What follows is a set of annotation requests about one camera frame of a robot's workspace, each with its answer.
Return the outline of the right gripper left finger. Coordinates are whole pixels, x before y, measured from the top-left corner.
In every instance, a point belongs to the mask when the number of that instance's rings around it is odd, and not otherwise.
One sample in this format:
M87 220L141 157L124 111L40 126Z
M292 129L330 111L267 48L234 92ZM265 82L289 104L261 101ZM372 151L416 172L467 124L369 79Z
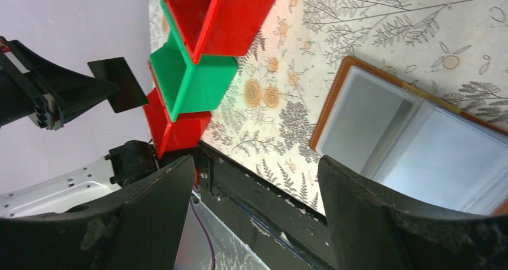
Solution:
M1 219L1 268L173 269L194 181L183 156L64 213Z

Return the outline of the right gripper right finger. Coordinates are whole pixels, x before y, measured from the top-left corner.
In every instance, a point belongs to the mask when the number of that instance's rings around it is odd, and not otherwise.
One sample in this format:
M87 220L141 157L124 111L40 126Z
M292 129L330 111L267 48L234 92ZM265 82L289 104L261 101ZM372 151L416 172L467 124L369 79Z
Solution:
M507 216L419 201L329 156L317 177L339 269L507 268Z

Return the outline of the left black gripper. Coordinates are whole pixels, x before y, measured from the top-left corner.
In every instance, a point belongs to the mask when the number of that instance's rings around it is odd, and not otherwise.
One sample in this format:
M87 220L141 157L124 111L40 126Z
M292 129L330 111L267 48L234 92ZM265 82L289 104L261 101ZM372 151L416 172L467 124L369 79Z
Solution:
M63 68L18 40L1 37L1 126L29 117L57 130L118 90L117 86Z

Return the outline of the black VIP card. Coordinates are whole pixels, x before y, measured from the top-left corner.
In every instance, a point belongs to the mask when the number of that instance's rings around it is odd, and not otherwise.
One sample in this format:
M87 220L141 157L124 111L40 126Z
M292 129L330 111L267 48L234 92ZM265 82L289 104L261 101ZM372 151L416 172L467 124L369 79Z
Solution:
M121 113L149 103L138 80L124 57L95 60L87 63L95 78L117 86L118 90L107 97L115 113Z

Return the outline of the brown leather card holder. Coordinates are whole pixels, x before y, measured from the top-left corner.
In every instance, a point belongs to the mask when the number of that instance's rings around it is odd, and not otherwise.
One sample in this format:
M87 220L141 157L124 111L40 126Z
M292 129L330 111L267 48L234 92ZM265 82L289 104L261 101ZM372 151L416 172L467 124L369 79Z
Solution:
M342 60L309 146L417 200L507 213L507 132L356 57Z

